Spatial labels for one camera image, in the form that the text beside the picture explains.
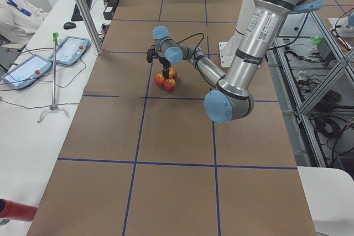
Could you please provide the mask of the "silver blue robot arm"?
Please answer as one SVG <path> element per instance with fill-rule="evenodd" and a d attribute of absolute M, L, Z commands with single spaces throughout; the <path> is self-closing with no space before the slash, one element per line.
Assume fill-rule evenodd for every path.
<path fill-rule="evenodd" d="M 282 20 L 290 13 L 309 13 L 324 5 L 325 0 L 254 0 L 255 9 L 236 49 L 227 72 L 223 72 L 198 46 L 177 44 L 165 26 L 153 29 L 154 44 L 147 51 L 147 62 L 158 59 L 167 75 L 169 67 L 188 61 L 214 90 L 207 93 L 204 108 L 216 123 L 248 116 L 254 99 L 248 90 L 259 65 L 272 44 Z"/>

